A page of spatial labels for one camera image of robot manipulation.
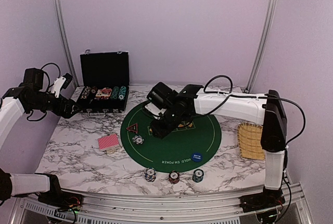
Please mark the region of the white blue chips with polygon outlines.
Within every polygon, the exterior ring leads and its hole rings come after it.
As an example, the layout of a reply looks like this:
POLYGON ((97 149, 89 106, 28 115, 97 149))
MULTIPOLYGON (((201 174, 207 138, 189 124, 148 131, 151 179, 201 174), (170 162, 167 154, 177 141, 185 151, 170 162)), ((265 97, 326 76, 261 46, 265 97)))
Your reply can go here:
POLYGON ((145 140, 141 135, 135 135, 132 138, 132 141, 133 141, 134 144, 141 145, 141 144, 144 143, 145 140))

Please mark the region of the white blue chip stack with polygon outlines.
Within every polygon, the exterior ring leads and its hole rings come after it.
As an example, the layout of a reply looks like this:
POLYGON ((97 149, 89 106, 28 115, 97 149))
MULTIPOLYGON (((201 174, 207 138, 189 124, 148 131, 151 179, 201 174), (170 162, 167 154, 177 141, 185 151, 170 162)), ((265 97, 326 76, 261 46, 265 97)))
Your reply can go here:
POLYGON ((153 182, 156 179, 156 171, 154 168, 147 168, 144 173, 146 181, 153 182))

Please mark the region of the red black chip stack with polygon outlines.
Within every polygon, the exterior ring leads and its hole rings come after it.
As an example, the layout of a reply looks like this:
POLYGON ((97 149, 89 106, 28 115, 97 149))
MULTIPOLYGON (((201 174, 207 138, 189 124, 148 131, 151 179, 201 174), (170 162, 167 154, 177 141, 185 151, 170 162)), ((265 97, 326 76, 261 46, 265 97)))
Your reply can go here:
POLYGON ((171 171, 169 173, 169 182, 172 184, 176 184, 180 181, 180 174, 177 171, 171 171))

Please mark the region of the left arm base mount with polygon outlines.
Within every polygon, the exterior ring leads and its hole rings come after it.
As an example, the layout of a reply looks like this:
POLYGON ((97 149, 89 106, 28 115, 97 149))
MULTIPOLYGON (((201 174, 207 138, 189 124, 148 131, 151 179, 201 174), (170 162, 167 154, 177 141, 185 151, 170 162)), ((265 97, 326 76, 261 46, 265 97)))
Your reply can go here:
POLYGON ((38 201, 58 208, 59 212, 68 210, 79 210, 82 206, 83 196, 77 193, 62 191, 56 193, 40 193, 38 201))

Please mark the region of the teal chip stack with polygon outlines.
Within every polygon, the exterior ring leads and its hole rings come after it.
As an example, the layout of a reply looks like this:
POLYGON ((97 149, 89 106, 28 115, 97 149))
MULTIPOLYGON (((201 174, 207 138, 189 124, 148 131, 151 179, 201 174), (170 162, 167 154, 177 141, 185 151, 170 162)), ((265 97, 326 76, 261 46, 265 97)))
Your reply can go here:
POLYGON ((192 180, 196 183, 199 183, 203 180, 204 178, 204 172, 202 169, 196 169, 193 172, 192 180))

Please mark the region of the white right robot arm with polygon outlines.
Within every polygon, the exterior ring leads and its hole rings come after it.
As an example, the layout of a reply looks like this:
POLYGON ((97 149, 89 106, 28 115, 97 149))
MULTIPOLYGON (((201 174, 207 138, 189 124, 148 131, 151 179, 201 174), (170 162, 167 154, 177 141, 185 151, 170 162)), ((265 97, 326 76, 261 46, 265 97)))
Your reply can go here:
POLYGON ((278 92, 265 94, 210 93, 202 85, 189 84, 177 92, 159 82, 147 95, 144 106, 154 120, 152 133, 163 139, 181 122, 196 117, 219 115, 242 119, 262 126, 261 147, 265 153, 265 190, 258 195, 258 203, 269 207, 278 199, 286 149, 287 119, 278 92))

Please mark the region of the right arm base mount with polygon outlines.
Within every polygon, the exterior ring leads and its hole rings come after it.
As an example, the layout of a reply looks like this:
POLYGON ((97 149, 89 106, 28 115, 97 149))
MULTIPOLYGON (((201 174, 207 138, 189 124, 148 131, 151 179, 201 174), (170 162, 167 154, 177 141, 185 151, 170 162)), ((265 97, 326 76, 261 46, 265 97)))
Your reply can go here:
POLYGON ((285 204, 285 198, 282 195, 273 196, 265 195, 264 193, 256 193, 251 195, 244 195, 240 197, 239 206, 244 213, 262 210, 270 207, 275 207, 285 204))

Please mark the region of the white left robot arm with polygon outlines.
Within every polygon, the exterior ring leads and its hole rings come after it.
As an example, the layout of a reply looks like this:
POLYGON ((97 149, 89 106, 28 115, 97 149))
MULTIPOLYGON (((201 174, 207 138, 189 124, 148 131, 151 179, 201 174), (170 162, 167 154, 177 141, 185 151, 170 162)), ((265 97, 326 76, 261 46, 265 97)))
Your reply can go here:
MULTIPOLYGON (((58 93, 37 91, 31 86, 11 88, 1 98, 1 145, 17 120, 33 110, 43 113, 49 111, 63 118, 71 118, 81 112, 82 107, 58 93)), ((66 201, 66 195, 55 175, 13 174, 1 170, 2 201, 32 193, 45 193, 46 198, 55 206, 60 206, 66 201)))

